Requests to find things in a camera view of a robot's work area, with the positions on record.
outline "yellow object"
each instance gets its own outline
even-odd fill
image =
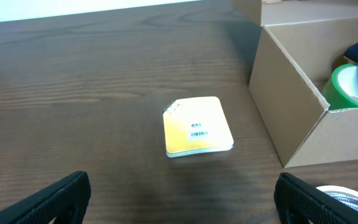
[[[163,114],[168,157],[226,151],[233,138],[215,96],[176,100]]]

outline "green tape roll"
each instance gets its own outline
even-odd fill
[[[349,74],[348,68],[354,68],[355,72]],[[349,88],[346,87],[349,91],[355,92],[355,96],[351,96],[347,94],[341,85],[343,83],[347,83],[347,85],[352,86],[355,85],[356,88]],[[327,102],[330,104],[330,110],[338,110],[344,108],[358,108],[358,66],[354,64],[346,64],[338,67],[333,72],[333,75],[328,80],[326,86],[324,87],[323,91],[321,92],[323,96],[327,99]]]

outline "cardboard flap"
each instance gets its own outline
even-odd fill
[[[278,4],[262,1],[233,0],[233,5],[262,26],[358,17],[358,0],[289,0]]]
[[[358,109],[330,111],[286,167],[358,159]]]
[[[262,29],[249,90],[285,165],[327,110],[317,88]]]

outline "label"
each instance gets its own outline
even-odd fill
[[[326,192],[329,196],[358,211],[358,198],[340,192]]]
[[[201,123],[192,123],[189,130],[189,141],[197,141],[208,138],[208,130]]]

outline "open cardboard box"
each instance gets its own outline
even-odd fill
[[[320,93],[358,42],[358,0],[235,0],[264,25],[249,89],[285,167],[358,159],[358,109]]]

